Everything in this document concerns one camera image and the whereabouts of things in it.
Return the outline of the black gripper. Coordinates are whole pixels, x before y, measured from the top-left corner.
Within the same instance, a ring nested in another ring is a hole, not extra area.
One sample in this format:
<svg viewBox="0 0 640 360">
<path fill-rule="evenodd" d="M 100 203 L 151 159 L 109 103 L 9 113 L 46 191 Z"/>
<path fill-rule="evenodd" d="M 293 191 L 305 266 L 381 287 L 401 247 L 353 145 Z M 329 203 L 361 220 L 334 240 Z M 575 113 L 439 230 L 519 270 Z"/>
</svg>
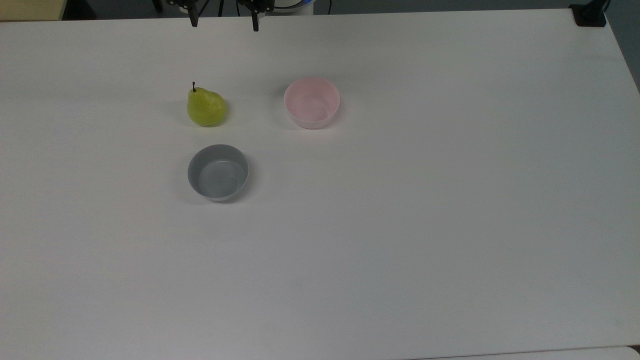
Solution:
<svg viewBox="0 0 640 360">
<path fill-rule="evenodd" d="M 197 28 L 199 23 L 199 14 L 203 14 L 211 0 L 165 0 L 165 5 L 178 7 L 178 9 L 188 14 L 190 24 Z M 240 7 L 249 10 L 254 32 L 259 31 L 259 18 L 262 13 L 275 11 L 274 0 L 217 0 L 217 14 L 222 14 L 226 6 L 226 2 L 233 3 L 240 13 Z"/>
</svg>

